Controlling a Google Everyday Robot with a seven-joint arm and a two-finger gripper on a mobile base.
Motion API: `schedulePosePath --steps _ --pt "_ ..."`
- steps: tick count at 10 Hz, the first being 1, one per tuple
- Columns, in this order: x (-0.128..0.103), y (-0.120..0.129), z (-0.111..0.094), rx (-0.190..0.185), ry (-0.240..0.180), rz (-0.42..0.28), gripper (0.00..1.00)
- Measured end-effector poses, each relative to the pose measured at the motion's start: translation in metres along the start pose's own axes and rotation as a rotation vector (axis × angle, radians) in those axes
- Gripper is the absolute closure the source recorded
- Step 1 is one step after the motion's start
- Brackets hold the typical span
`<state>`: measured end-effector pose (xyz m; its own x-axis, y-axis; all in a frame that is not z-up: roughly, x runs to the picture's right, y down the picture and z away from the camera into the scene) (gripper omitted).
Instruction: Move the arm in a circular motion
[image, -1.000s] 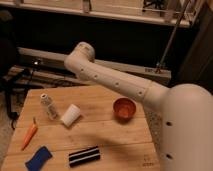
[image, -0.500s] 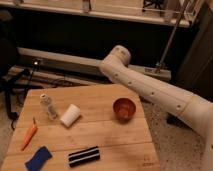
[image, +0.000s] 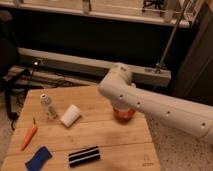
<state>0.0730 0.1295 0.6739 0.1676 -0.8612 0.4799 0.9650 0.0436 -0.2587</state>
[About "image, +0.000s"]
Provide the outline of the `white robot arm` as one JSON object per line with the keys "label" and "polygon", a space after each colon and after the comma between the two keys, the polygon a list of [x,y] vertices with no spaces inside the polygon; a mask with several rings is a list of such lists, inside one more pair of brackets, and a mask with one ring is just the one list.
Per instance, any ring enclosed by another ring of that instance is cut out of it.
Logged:
{"label": "white robot arm", "polygon": [[110,100],[117,119],[129,120],[136,111],[143,112],[213,144],[213,106],[136,88],[126,64],[115,63],[98,90]]}

